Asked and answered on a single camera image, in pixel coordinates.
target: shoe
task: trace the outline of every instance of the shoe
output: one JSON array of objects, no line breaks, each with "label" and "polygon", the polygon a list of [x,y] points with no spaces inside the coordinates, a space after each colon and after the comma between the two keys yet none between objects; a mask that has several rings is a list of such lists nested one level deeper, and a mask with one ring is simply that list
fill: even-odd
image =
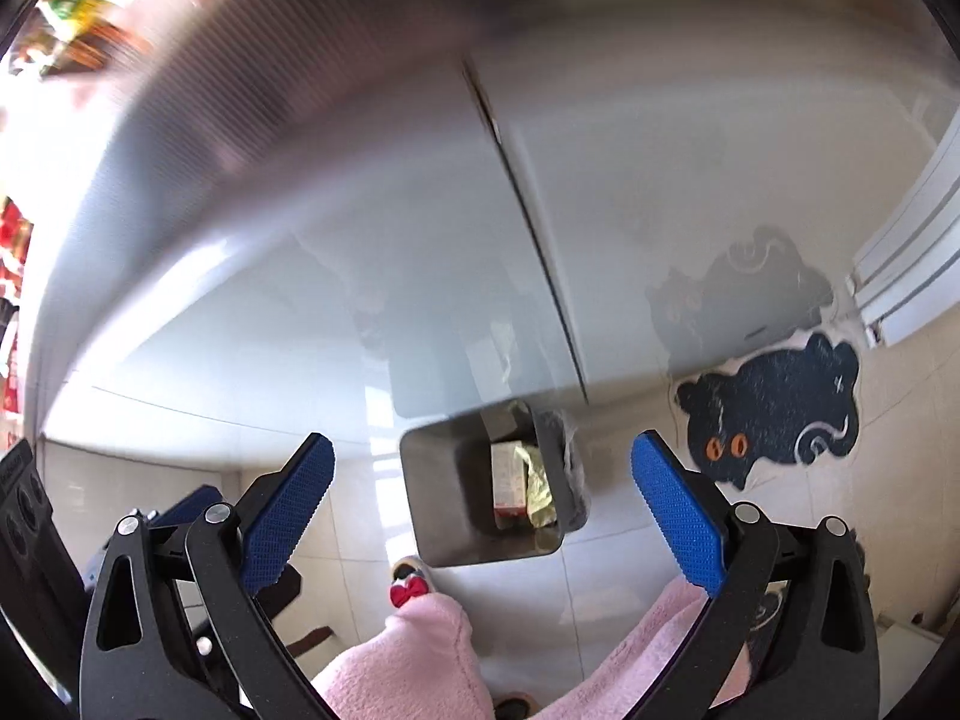
[{"label": "shoe", "polygon": [[493,707],[493,717],[496,720],[526,720],[527,717],[533,717],[540,709],[530,696],[515,693],[496,702],[496,706]]},{"label": "shoe", "polygon": [[394,563],[390,585],[390,603],[394,608],[401,608],[411,598],[419,598],[431,592],[437,592],[430,579],[430,569],[419,557],[402,557]]}]

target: pant leg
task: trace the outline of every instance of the pant leg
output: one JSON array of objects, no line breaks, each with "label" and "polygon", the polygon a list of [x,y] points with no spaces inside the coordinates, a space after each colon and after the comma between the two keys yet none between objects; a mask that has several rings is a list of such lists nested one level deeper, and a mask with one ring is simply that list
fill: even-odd
[{"label": "pant leg", "polygon": [[441,593],[412,598],[382,634],[347,650],[313,680],[342,720],[493,720],[467,613]]},{"label": "pant leg", "polygon": [[[683,577],[671,581],[606,661],[587,680],[546,707],[536,720],[620,720],[680,648],[705,603],[707,594],[699,587]],[[744,646],[714,706],[736,698],[749,680],[750,658]]]}]

